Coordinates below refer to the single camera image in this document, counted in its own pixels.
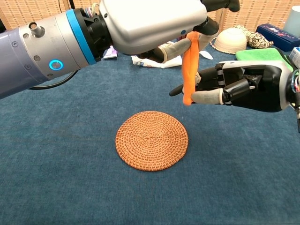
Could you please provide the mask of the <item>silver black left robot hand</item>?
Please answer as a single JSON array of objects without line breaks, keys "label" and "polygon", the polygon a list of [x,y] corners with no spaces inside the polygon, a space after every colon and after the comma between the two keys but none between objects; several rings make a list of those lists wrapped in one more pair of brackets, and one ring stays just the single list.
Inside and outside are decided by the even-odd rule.
[{"label": "silver black left robot hand", "polygon": [[240,10],[238,0],[103,0],[104,17],[112,45],[126,55],[139,55],[196,31],[212,36],[219,31],[208,13]]}]

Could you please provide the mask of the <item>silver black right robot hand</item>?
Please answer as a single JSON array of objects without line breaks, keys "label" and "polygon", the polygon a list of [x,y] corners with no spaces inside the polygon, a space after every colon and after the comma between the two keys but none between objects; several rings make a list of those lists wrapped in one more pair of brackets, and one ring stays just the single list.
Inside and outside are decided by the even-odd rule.
[{"label": "silver black right robot hand", "polygon": [[193,104],[233,105],[275,113],[296,105],[299,95],[284,62],[222,61],[196,74]]}]

